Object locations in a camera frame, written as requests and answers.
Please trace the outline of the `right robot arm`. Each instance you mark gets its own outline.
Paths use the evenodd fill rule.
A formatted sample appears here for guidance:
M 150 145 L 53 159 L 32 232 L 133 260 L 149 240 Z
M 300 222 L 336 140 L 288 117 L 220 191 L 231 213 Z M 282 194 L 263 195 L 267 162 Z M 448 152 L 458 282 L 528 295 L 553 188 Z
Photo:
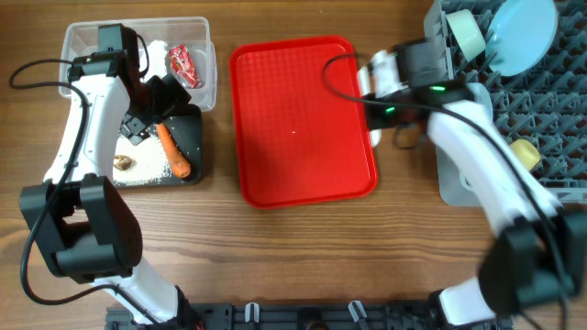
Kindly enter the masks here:
M 570 212 L 524 167 L 493 124 L 470 83 L 418 87 L 360 84 L 370 128 L 426 121 L 426 135 L 463 174 L 495 235 L 476 275 L 435 294 L 445 326 L 475 325 L 547 303 L 560 306 L 583 287 L 586 214 Z

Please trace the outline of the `yellow plastic cup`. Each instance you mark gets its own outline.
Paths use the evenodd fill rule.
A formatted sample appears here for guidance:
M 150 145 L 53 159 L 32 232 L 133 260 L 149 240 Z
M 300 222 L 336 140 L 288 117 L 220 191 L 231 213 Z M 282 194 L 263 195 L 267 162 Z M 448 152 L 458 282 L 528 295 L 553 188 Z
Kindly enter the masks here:
M 510 149 L 527 171 L 532 171 L 541 161 L 538 149 L 528 140 L 519 138 L 510 144 Z

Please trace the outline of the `mint green bowl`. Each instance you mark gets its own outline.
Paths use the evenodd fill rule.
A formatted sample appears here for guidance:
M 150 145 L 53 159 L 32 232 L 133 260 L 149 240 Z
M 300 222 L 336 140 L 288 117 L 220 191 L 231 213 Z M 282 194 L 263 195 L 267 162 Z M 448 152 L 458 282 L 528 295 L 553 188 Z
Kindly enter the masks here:
M 484 36 L 470 10 L 447 14 L 446 19 L 466 61 L 473 61 L 485 51 Z

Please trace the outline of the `brown food scrap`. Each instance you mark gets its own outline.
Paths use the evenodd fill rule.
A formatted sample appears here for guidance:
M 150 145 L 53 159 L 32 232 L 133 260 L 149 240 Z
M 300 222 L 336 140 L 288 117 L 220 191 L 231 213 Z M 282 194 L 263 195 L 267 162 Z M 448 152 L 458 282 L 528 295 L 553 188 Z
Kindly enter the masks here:
M 114 168 L 118 171 L 128 171 L 135 164 L 135 161 L 126 155 L 115 155 Z

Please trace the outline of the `white tissue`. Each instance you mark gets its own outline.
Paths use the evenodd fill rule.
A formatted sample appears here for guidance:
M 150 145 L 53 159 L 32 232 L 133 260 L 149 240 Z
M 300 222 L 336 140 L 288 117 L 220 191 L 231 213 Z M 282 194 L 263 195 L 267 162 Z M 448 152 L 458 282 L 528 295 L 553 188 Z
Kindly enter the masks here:
M 166 59 L 168 58 L 168 51 L 166 50 L 168 44 L 162 40 L 152 41 L 148 47 L 146 55 L 142 50 L 140 52 L 140 70 L 147 69 L 147 73 L 141 78 L 144 83 L 152 76 L 164 77 L 168 73 Z

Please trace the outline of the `white plastic spoon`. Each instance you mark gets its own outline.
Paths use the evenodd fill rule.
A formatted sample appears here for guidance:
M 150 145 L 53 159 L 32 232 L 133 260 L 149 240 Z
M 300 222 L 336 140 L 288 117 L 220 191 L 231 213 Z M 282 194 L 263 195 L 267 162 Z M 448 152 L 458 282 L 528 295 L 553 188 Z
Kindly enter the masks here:
M 370 139 L 371 139 L 371 146 L 375 148 L 382 139 L 382 131 L 380 129 L 375 129 L 370 131 Z

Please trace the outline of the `orange carrot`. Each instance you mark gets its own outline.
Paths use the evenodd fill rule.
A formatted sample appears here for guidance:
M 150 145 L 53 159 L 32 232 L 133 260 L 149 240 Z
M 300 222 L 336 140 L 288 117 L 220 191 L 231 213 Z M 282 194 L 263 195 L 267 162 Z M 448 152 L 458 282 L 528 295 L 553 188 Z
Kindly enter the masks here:
M 156 125 L 156 131 L 172 174 L 180 179 L 189 177 L 191 175 L 191 165 L 181 151 L 178 150 L 168 128 L 163 123 L 160 123 Z

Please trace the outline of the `red strawberry snack wrapper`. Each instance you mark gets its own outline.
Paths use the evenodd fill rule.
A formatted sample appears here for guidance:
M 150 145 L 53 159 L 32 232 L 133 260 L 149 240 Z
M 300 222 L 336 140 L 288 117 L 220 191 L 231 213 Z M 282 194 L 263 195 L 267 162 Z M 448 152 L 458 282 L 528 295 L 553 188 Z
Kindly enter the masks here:
M 184 44 L 169 50 L 168 56 L 172 69 L 190 88 L 196 88 L 201 80 L 194 65 L 194 61 Z

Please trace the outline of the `white rice pile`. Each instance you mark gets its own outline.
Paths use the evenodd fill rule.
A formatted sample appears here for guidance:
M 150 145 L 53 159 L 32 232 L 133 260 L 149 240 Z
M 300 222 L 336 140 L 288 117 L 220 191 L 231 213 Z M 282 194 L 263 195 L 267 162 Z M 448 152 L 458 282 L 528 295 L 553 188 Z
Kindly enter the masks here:
M 144 186 L 160 184 L 172 177 L 167 157 L 157 137 L 148 137 L 134 146 L 123 136 L 116 142 L 116 155 L 126 155 L 135 161 L 134 166 L 126 171 L 113 168 L 113 180 L 116 186 Z

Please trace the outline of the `light blue plate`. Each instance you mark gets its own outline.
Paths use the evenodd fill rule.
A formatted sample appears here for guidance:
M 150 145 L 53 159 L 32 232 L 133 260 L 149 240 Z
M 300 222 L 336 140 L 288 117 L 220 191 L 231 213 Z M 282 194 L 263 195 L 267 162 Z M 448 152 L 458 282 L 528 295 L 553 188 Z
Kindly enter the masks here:
M 550 48 L 558 18 L 553 0 L 506 0 L 488 29 L 486 55 L 496 54 L 489 68 L 503 77 L 531 69 Z

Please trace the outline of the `light blue bowl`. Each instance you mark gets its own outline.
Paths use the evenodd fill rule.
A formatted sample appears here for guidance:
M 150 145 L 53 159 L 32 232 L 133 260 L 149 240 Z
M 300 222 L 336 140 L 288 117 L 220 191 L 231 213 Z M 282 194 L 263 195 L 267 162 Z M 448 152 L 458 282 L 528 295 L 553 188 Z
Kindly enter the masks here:
M 467 87 L 473 93 L 474 101 L 485 108 L 485 113 L 490 119 L 493 119 L 493 105 L 490 93 L 482 83 L 468 82 Z

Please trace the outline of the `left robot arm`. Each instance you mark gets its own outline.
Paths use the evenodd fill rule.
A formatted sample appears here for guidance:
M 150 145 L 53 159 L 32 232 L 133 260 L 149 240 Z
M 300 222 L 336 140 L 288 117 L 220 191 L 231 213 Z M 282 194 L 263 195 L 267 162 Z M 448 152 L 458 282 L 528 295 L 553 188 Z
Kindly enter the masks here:
M 202 329 L 182 290 L 143 257 L 137 218 L 112 182 L 116 141 L 127 116 L 172 119 L 172 141 L 202 160 L 202 116 L 171 75 L 144 80 L 134 50 L 106 49 L 70 62 L 64 87 L 72 107 L 58 155 L 43 182 L 26 187 L 19 207 L 49 271 L 105 291 L 146 329 Z

